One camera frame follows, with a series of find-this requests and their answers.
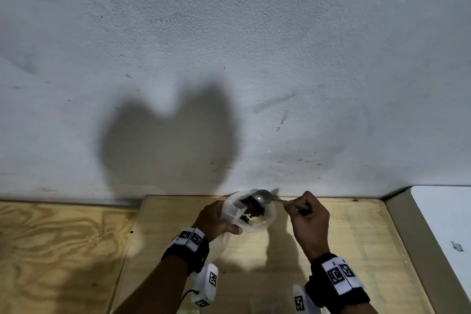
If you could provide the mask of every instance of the wristband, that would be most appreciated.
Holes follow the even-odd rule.
[[[324,254],[312,261],[311,271],[306,293],[319,308],[325,306],[331,314],[339,314],[345,305],[370,302],[362,281],[344,259]]]
[[[199,273],[209,253],[209,241],[197,228],[184,228],[165,248],[161,261],[177,256],[188,264],[188,275]]]

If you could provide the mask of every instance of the hand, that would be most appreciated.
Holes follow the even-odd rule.
[[[223,203],[224,201],[218,200],[205,206],[192,226],[201,230],[209,242],[225,232],[234,235],[242,233],[239,226],[220,219]]]
[[[310,206],[312,213],[301,216],[293,203]],[[294,237],[309,262],[330,253],[327,242],[330,214],[311,192],[306,191],[302,196],[285,204],[285,210],[291,217]]]

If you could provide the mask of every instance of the white plastic bag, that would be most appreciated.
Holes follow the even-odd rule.
[[[235,223],[248,233],[266,230],[273,223],[276,217],[276,209],[273,202],[268,205],[262,205],[265,209],[265,214],[262,216],[252,217],[249,223],[240,219],[240,216],[242,216],[245,210],[247,210],[247,206],[242,204],[240,200],[248,198],[257,190],[258,189],[239,191],[229,196],[222,205],[221,218],[227,222]]]

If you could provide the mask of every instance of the cable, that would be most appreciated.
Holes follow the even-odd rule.
[[[188,290],[185,292],[185,294],[184,294],[184,295],[181,297],[181,299],[180,299],[180,304],[178,305],[179,308],[180,308],[181,302],[183,302],[183,299],[185,299],[186,295],[187,295],[188,293],[190,293],[190,292],[193,292],[193,293],[195,293],[195,294],[200,294],[199,291],[197,291],[197,290],[188,289]]]

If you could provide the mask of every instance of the spoon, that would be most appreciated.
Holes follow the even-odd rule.
[[[261,205],[268,205],[272,201],[278,201],[283,205],[291,202],[291,201],[283,200],[281,198],[273,196],[271,192],[269,192],[268,190],[263,190],[263,189],[257,190],[256,193],[252,195],[252,198],[258,201],[258,203]],[[297,208],[298,212],[303,216],[309,215],[312,212],[312,209],[309,206],[296,204],[294,202],[291,202],[291,203]]]

